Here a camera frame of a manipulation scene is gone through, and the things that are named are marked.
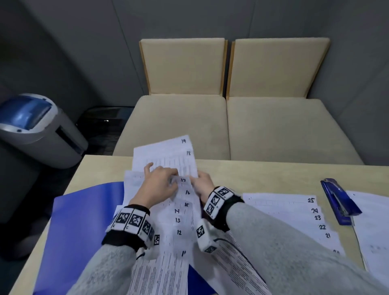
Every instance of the blue folder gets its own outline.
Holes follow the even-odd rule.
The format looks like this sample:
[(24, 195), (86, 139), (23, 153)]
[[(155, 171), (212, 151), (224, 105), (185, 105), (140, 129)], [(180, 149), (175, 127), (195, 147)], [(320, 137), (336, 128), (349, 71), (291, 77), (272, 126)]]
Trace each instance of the blue folder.
[[(114, 182), (55, 198), (34, 295), (67, 293), (101, 247), (105, 229), (123, 196), (123, 182)], [(188, 294), (214, 293), (190, 266)]]

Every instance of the trash can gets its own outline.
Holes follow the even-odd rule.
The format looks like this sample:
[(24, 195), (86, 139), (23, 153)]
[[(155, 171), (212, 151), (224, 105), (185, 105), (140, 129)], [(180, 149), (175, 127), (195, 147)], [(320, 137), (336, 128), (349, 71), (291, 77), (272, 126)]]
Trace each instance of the trash can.
[(45, 96), (24, 93), (0, 105), (0, 138), (32, 158), (65, 169), (81, 161), (88, 142)]

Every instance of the sofa cushion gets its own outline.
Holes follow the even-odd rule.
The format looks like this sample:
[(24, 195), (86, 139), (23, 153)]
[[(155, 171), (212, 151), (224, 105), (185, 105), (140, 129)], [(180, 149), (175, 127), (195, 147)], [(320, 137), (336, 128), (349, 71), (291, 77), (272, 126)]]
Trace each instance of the sofa cushion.
[(328, 38), (236, 40), (227, 95), (306, 97), (328, 46)]
[(226, 100), (219, 95), (146, 95), (140, 98), (114, 156), (188, 134), (196, 159), (229, 160)]
[(363, 165), (318, 99), (230, 97), (231, 160)]
[(223, 38), (142, 39), (149, 93), (220, 94)]

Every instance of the light wood tabletop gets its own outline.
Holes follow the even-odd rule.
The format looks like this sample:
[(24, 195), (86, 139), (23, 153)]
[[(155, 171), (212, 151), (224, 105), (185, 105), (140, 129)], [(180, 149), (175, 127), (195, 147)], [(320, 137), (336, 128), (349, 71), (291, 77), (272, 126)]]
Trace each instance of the light wood tabletop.
[[(389, 196), (389, 167), (327, 165), (303, 163), (196, 160), (199, 170), (209, 173), (215, 185), (225, 185), (241, 193), (288, 193), (316, 195), (326, 221), (339, 233), (346, 255), (363, 267), (355, 233), (340, 226), (321, 187), (320, 180), (335, 178), (345, 190)], [(94, 185), (123, 181), (124, 171), (131, 170), (132, 157), (86, 155), (74, 174), (65, 194)], [(21, 271), (10, 295), (33, 293), (49, 223)]]

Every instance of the gray knit sweater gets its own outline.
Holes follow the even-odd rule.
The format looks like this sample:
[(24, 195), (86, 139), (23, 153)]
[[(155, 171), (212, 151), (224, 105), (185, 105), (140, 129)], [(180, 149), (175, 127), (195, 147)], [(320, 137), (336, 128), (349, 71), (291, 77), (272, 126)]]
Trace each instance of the gray knit sweater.
[[(272, 295), (389, 295), (347, 258), (247, 204), (233, 205), (227, 224)], [(67, 295), (126, 295), (134, 263), (132, 248), (104, 245)]]

